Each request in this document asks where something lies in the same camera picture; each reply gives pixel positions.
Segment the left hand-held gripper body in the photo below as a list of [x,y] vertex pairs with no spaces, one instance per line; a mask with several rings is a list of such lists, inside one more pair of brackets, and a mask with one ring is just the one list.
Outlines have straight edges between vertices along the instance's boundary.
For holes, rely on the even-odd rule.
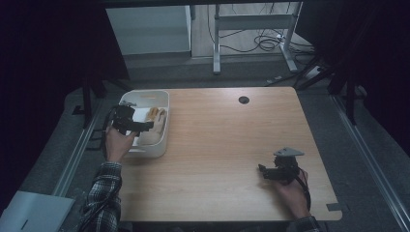
[[135,109],[129,105],[118,105],[115,108],[112,126],[122,134],[133,128],[142,128],[132,119]]

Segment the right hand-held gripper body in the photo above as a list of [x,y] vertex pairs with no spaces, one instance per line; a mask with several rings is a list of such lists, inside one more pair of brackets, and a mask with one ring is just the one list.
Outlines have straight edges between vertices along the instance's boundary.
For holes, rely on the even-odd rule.
[[271,175],[271,180],[286,181],[290,184],[296,177],[299,176],[300,168],[296,161],[297,156],[303,156],[305,153],[299,150],[284,147],[274,152],[275,168],[269,168],[268,172]]

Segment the beige glove orange fingertips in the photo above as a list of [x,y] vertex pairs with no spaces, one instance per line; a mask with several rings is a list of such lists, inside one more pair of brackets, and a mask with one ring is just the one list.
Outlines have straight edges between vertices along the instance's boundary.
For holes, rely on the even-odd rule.
[[147,122],[153,122],[154,125],[148,131],[140,134],[137,143],[139,146],[154,145],[161,141],[161,135],[166,119],[166,110],[164,108],[152,107],[146,116]]

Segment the white plastic bin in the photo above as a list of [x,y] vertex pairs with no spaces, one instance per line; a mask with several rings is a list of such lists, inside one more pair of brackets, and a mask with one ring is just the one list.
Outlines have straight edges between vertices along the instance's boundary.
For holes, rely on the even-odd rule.
[[137,140],[141,134],[138,132],[138,136],[134,139],[132,147],[130,149],[129,157],[132,158],[158,158],[165,153],[166,150],[166,141],[167,141],[167,129],[168,129],[168,116],[169,116],[169,94],[163,90],[151,90],[151,91],[130,91],[122,96],[119,103],[114,106],[115,108],[118,105],[129,105],[135,109],[132,119],[135,122],[147,122],[146,116],[149,110],[152,107],[164,108],[166,110],[166,119],[161,135],[161,141],[154,145],[148,146],[139,146]]

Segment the person's left hand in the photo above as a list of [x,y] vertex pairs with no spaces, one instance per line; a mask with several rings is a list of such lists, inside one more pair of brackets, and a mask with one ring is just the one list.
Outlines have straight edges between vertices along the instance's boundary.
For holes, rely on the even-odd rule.
[[129,135],[123,135],[115,128],[107,127],[105,135],[106,160],[121,163],[132,147],[136,133],[131,132]]

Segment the person's right hand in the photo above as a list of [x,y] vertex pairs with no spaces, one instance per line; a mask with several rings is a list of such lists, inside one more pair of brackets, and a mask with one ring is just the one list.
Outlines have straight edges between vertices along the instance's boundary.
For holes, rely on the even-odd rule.
[[290,184],[273,181],[279,199],[294,219],[311,216],[302,186],[293,180]]

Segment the black stand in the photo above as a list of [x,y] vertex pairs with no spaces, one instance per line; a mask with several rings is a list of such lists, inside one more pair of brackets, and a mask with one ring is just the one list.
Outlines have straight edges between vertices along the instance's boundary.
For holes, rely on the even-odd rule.
[[85,74],[81,78],[81,90],[83,105],[77,106],[73,114],[83,114],[83,128],[91,125],[93,118],[93,104],[91,94],[94,94],[97,99],[103,99],[107,95],[107,90],[103,85],[106,80],[122,90],[129,91],[132,87],[124,80],[129,80],[129,72],[126,62],[122,55],[116,58],[93,58],[85,66]]
[[338,62],[329,66],[328,68],[325,68],[316,76],[299,84],[300,79],[303,76],[307,76],[309,70],[313,68],[319,62],[319,60],[319,57],[314,57],[306,65],[306,67],[300,73],[297,74],[297,80],[294,84],[294,87],[300,91],[306,90],[313,84],[316,84],[317,82],[327,77],[330,77],[331,82],[327,87],[328,93],[330,95],[338,95],[341,92],[341,90],[345,88],[345,115],[347,116],[347,119],[350,121],[351,124],[356,125],[354,103],[358,96],[356,95],[355,76],[353,74],[351,62],[349,61],[348,57],[341,58]]

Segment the white cabinet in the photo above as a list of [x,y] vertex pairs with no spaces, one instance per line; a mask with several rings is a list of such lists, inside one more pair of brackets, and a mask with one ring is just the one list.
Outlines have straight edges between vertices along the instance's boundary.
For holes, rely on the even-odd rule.
[[106,9],[123,55],[189,52],[190,7]]

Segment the white flat box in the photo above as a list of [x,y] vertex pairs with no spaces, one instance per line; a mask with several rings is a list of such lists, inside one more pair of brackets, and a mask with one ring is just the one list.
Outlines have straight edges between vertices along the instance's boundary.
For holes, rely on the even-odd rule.
[[58,232],[74,200],[20,191],[0,216],[0,232]]

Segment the black floor frame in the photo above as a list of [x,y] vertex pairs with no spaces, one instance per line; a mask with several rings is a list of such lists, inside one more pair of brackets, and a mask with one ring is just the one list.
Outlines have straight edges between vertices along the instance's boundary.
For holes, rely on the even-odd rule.
[[100,151],[105,142],[105,130],[93,130],[86,143],[88,151]]

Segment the aluminium floor rail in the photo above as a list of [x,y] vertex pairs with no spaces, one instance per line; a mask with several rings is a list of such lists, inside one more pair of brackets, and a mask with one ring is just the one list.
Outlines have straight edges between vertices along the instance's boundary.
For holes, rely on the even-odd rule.
[[83,153],[86,149],[86,145],[98,121],[102,105],[103,105],[103,100],[97,100],[95,102],[95,105],[92,108],[91,119],[88,121],[87,126],[82,129],[80,137],[75,143],[73,151],[69,155],[69,159],[62,171],[60,178],[57,181],[57,184],[52,192],[52,195],[58,196],[58,197],[66,196],[70,188],[71,182],[73,180],[74,174],[76,172],[76,169],[78,168],[79,163],[82,159]]
[[393,186],[389,183],[380,165],[377,163],[376,158],[369,149],[358,127],[347,117],[347,110],[345,109],[342,100],[337,96],[330,96],[330,99],[334,103],[343,125],[359,150],[360,157],[363,159],[370,176],[392,212],[401,232],[410,232],[410,214],[405,209],[402,200]]

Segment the white metal desk frame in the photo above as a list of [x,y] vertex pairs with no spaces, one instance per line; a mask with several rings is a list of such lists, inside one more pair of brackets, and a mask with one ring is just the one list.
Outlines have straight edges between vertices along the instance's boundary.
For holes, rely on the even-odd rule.
[[279,44],[281,53],[288,69],[295,73],[298,68],[289,51],[290,42],[296,28],[300,9],[303,3],[298,2],[292,14],[239,14],[220,15],[220,4],[215,9],[215,40],[213,53],[213,72],[220,74],[220,31],[226,30],[257,30],[257,29],[284,29],[287,31],[285,40]]

